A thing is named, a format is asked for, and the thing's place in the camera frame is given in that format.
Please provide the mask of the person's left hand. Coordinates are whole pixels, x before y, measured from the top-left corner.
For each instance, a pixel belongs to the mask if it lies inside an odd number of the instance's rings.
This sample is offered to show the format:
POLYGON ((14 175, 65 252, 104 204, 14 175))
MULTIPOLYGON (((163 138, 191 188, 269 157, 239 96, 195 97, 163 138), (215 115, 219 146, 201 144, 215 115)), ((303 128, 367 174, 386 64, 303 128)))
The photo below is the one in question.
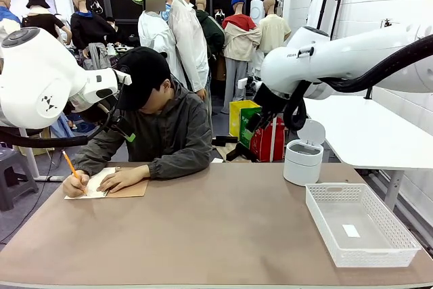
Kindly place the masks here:
POLYGON ((116 167, 114 173, 104 177, 97 191, 114 193, 149 177, 150 170, 146 164, 132 169, 116 167))

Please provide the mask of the person's right hand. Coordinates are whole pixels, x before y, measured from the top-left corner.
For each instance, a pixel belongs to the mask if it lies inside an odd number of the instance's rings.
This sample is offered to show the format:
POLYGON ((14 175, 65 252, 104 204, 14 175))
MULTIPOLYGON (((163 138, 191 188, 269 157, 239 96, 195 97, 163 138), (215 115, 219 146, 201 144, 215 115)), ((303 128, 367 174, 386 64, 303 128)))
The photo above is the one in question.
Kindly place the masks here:
POLYGON ((87 193, 88 182, 88 174, 85 171, 77 170, 75 174, 69 175, 63 181, 63 193, 70 198, 83 196, 87 193))

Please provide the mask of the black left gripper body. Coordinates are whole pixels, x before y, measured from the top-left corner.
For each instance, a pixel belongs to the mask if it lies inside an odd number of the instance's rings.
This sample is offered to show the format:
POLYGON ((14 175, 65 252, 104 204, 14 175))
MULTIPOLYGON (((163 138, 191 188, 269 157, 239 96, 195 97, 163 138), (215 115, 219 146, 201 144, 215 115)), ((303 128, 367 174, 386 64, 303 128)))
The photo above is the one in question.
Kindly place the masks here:
POLYGON ((126 120, 118 109, 118 98, 108 96, 84 111, 84 120, 97 127, 97 131, 111 129, 116 132, 126 131, 126 120))

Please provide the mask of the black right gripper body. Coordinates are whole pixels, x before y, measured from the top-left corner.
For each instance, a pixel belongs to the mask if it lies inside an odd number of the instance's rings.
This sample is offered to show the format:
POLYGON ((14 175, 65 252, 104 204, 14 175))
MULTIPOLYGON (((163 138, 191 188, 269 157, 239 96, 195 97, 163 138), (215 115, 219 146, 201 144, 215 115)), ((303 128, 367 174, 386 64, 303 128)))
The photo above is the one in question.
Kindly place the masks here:
POLYGON ((273 118, 276 114, 283 111, 288 100, 270 90, 264 83, 256 88, 253 101, 261 107, 263 118, 273 118))

